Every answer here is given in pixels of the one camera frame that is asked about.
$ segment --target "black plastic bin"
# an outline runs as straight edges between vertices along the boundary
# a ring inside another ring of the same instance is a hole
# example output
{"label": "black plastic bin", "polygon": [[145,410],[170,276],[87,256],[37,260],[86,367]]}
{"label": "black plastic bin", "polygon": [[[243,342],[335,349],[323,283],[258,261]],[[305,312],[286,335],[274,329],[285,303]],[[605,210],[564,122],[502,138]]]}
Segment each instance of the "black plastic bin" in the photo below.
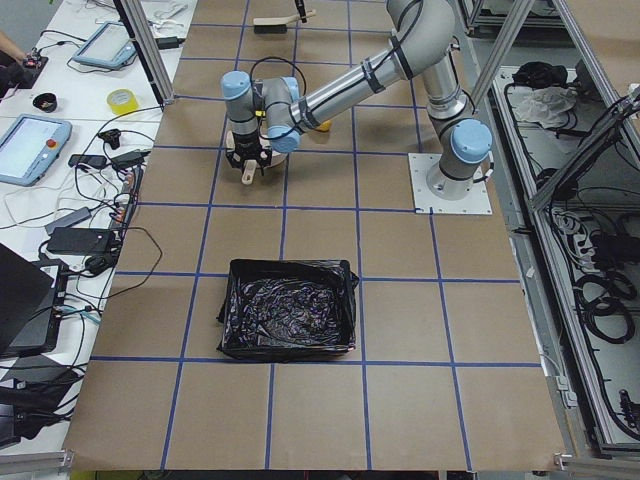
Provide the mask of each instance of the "black plastic bin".
{"label": "black plastic bin", "polygon": [[232,260],[218,350],[264,362],[354,350],[358,281],[346,260]]}

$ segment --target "blue tape line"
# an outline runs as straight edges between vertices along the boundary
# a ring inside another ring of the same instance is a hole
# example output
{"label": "blue tape line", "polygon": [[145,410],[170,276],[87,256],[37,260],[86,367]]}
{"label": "blue tape line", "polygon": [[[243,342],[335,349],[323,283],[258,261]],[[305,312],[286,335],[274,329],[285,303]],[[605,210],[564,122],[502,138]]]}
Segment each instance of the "blue tape line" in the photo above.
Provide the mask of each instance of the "blue tape line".
{"label": "blue tape line", "polygon": [[520,284],[519,280],[507,278],[402,278],[402,277],[364,277],[363,282],[424,282],[424,283],[497,283]]}
{"label": "blue tape line", "polygon": [[467,429],[464,423],[464,412],[462,410],[462,399],[460,397],[460,385],[458,383],[458,374],[455,366],[455,356],[453,352],[453,342],[451,340],[451,328],[449,325],[449,316],[447,313],[447,302],[444,292],[444,282],[442,281],[442,268],[440,266],[440,255],[438,250],[438,238],[436,235],[436,226],[433,220],[433,212],[429,215],[429,226],[431,228],[431,241],[433,243],[433,254],[435,257],[436,273],[438,275],[438,288],[440,290],[440,302],[442,303],[442,316],[444,319],[445,333],[447,336],[447,348],[449,349],[449,359],[451,360],[451,373],[453,375],[453,389],[456,397],[456,407],[458,409],[458,420],[460,422],[460,433],[462,434],[462,444],[464,447],[464,456],[467,462],[467,470],[472,470],[471,452],[469,451],[469,440],[467,438]]}
{"label": "blue tape line", "polygon": [[[245,9],[244,9],[244,19],[243,19],[243,23],[246,21],[247,18],[247,13],[249,11],[249,1],[250,0],[246,0],[245,1]],[[240,49],[242,47],[242,38],[244,35],[244,28],[241,30],[240,32],[240,41],[238,43],[238,50],[237,50],[237,55],[236,55],[236,63],[235,66],[237,68],[238,65],[238,61],[237,61],[237,57],[240,55]],[[222,133],[220,134],[220,145],[223,144],[224,141],[224,135],[225,135],[225,131],[226,131],[226,126],[227,126],[227,118],[225,116],[225,120],[223,122],[222,125]],[[174,394],[173,394],[173,399],[171,402],[171,413],[169,414],[169,422],[167,424],[167,432],[166,432],[166,436],[165,436],[165,444],[164,444],[164,449],[162,452],[162,461],[160,464],[160,470],[165,470],[166,469],[166,464],[167,464],[167,456],[169,454],[169,446],[171,444],[171,432],[173,430],[173,419],[175,416],[175,410],[176,410],[176,404],[177,404],[177,399],[178,399],[178,392],[180,390],[180,380],[181,380],[181,376],[182,376],[182,366],[183,366],[183,361],[184,361],[184,357],[185,357],[185,353],[186,353],[186,349],[187,349],[187,342],[189,339],[189,330],[191,327],[191,318],[193,315],[193,308],[195,305],[195,297],[198,291],[198,280],[199,277],[197,274],[200,273],[200,269],[202,267],[202,260],[204,258],[204,251],[205,251],[205,246],[207,243],[207,233],[209,231],[209,220],[211,218],[211,203],[213,203],[213,197],[215,194],[215,188],[216,188],[216,182],[218,179],[218,172],[220,170],[220,160],[222,158],[222,150],[218,150],[218,155],[216,158],[216,167],[213,173],[213,179],[211,182],[211,190],[209,192],[209,206],[207,207],[207,215],[205,217],[205,223],[204,223],[204,227],[202,229],[202,241],[200,243],[200,252],[198,255],[198,263],[196,266],[196,277],[195,280],[193,282],[193,289],[191,291],[191,300],[189,303],[189,312],[187,315],[187,323],[185,325],[185,329],[184,329],[184,335],[182,338],[182,350],[180,352],[180,363],[179,363],[179,367],[178,367],[178,372],[176,375],[176,384],[175,384],[175,389],[174,389]]]}
{"label": "blue tape line", "polygon": [[332,206],[312,206],[312,205],[240,205],[240,204],[209,204],[209,203],[191,203],[191,202],[154,202],[154,201],[141,201],[138,202],[140,206],[150,207],[187,207],[187,208],[246,208],[254,210],[309,210],[309,211],[327,211],[327,212],[355,212],[360,210],[362,212],[379,212],[379,213],[415,213],[413,210],[402,208],[373,208],[373,207],[332,207]]}
{"label": "blue tape line", "polygon": [[[160,363],[233,363],[233,364],[264,364],[260,360],[239,360],[235,358],[208,358],[208,357],[116,357],[110,355],[92,355],[91,360],[100,362],[160,362]],[[412,360],[298,360],[287,362],[288,365],[367,365],[374,367],[446,367],[446,368],[542,368],[541,363],[536,362],[428,362]]]}
{"label": "blue tape line", "polygon": [[269,403],[267,405],[267,438],[264,449],[264,468],[269,469],[271,464],[271,430],[273,419],[273,385],[275,383],[276,366],[272,363],[269,370]]}
{"label": "blue tape line", "polygon": [[169,456],[169,445],[171,444],[171,430],[173,428],[173,419],[176,415],[176,405],[178,404],[178,392],[180,391],[180,380],[182,379],[182,362],[178,363],[178,371],[176,373],[176,384],[173,387],[173,396],[171,397],[171,410],[169,410],[169,419],[167,420],[167,433],[164,437],[164,447],[162,448],[162,460],[160,462],[160,470],[164,470],[167,465],[167,457]]}
{"label": "blue tape line", "polygon": [[151,275],[152,277],[212,277],[212,278],[227,278],[229,275],[226,273],[206,273],[206,272],[135,272],[135,271],[118,271],[116,275],[128,275],[131,277]]}
{"label": "blue tape line", "polygon": [[[351,38],[351,4],[347,2],[347,24],[349,27],[349,64],[353,65],[353,43]],[[360,228],[360,188],[359,188],[359,176],[358,176],[358,152],[356,148],[356,112],[351,108],[351,141],[353,150],[350,152],[353,155],[353,178],[354,178],[354,195],[356,206],[356,245],[358,254],[358,277],[362,278],[362,246],[361,238],[362,232]],[[365,454],[367,459],[367,470],[373,469],[373,458],[371,453],[371,427],[369,423],[369,385],[367,382],[367,350],[366,339],[364,331],[364,289],[362,285],[358,289],[358,308],[360,310],[360,350],[362,353],[362,408],[364,417],[364,441],[365,441]]]}
{"label": "blue tape line", "polygon": [[91,355],[91,360],[99,362],[161,362],[179,363],[180,357],[112,357],[109,355]]}

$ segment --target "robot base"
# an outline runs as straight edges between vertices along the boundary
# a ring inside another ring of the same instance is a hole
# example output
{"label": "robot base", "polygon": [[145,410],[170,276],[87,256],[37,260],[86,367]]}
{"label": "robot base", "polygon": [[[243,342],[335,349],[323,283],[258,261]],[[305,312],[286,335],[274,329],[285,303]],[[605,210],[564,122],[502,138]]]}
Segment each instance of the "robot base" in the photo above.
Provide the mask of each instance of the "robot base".
{"label": "robot base", "polygon": [[[491,215],[491,203],[489,202],[489,195],[484,182],[472,184],[467,196],[461,200],[446,200],[431,191],[427,185],[427,174],[431,167],[440,161],[440,157],[440,154],[435,153],[409,154],[413,204],[416,213]],[[481,177],[482,172],[478,168],[474,178]]]}

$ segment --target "electronics equipment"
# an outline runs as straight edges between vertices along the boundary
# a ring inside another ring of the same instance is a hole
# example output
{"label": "electronics equipment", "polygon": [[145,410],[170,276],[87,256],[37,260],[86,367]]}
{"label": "electronics equipment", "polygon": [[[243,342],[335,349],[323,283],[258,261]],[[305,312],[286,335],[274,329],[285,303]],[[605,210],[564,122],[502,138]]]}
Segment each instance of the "electronics equipment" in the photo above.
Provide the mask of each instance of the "electronics equipment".
{"label": "electronics equipment", "polygon": [[131,218],[136,211],[136,205],[138,203],[138,193],[140,192],[140,186],[142,185],[142,177],[144,175],[144,169],[141,165],[136,165],[131,168],[131,171],[127,173],[124,184],[122,186],[122,195],[128,195],[129,201],[126,205],[119,207],[118,212],[113,216],[109,228],[118,231],[118,238],[124,239],[126,228],[131,222]]}
{"label": "electronics equipment", "polygon": [[51,234],[47,250],[62,255],[90,255],[108,252],[115,232],[101,228],[58,227]]}
{"label": "electronics equipment", "polygon": [[48,61],[49,57],[29,56],[22,65],[13,62],[0,69],[0,96],[4,96],[9,88],[33,88]]}
{"label": "electronics equipment", "polygon": [[102,170],[107,166],[107,157],[104,155],[79,155],[74,153],[69,158],[69,166],[75,167],[78,164],[80,164],[78,168],[82,168],[83,165],[88,165],[96,170]]}
{"label": "electronics equipment", "polygon": [[0,445],[18,443],[20,438],[31,440],[42,428],[60,422],[58,405],[79,379],[74,370],[43,355],[18,359],[0,380],[4,387],[0,412],[11,416],[5,417],[10,423],[0,428]]}
{"label": "electronics equipment", "polygon": [[[13,387],[15,380],[4,380],[0,387]],[[15,407],[13,405],[0,404],[0,447],[8,447],[20,442],[20,436],[16,435]]]}
{"label": "electronics equipment", "polygon": [[16,335],[11,344],[0,351],[0,358],[28,357],[40,353],[51,352],[58,343],[60,330],[60,313],[52,307],[64,304],[67,288],[67,265],[58,259],[41,260],[33,262],[37,268],[50,277],[53,281],[47,294],[44,296],[35,315]]}
{"label": "electronics equipment", "polygon": [[87,207],[82,207],[78,210],[74,210],[64,217],[57,218],[53,222],[48,223],[44,226],[44,230],[47,232],[47,235],[51,236],[53,231],[58,227],[71,227],[72,225],[76,225],[88,218],[91,218],[91,210]]}
{"label": "electronics equipment", "polygon": [[53,283],[40,268],[0,244],[0,352],[35,318]]}
{"label": "electronics equipment", "polygon": [[28,186],[40,179],[71,135],[65,120],[20,115],[0,138],[0,182]]}
{"label": "electronics equipment", "polygon": [[136,54],[122,23],[105,22],[71,57],[75,62],[116,70]]}

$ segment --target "laptop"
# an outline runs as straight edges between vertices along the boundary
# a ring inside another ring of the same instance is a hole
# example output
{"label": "laptop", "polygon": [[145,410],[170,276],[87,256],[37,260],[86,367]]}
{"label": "laptop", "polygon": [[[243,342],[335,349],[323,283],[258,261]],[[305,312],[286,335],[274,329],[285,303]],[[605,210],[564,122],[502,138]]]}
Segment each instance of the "laptop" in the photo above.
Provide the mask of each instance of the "laptop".
{"label": "laptop", "polygon": [[0,352],[4,352],[31,321],[51,313],[45,297],[55,280],[38,266],[0,243]]}

